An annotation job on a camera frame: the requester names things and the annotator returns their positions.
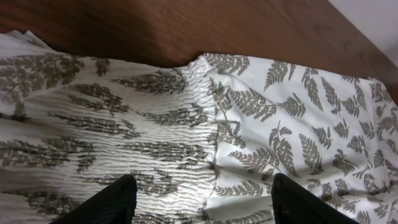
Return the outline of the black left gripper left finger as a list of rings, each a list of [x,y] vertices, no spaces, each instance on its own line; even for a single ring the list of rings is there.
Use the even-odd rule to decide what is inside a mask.
[[[136,180],[126,174],[51,224],[131,224],[136,205]]]

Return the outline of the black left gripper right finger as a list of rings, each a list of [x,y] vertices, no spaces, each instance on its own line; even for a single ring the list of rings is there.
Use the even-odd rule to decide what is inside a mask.
[[[274,176],[271,196],[276,224],[359,224],[282,173]]]

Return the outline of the white fern print dress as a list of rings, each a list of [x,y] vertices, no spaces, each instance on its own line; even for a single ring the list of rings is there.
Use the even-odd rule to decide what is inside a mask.
[[[1,36],[2,223],[49,223],[125,174],[136,223],[273,223],[278,173],[358,223],[396,223],[386,87],[266,58],[159,68]]]

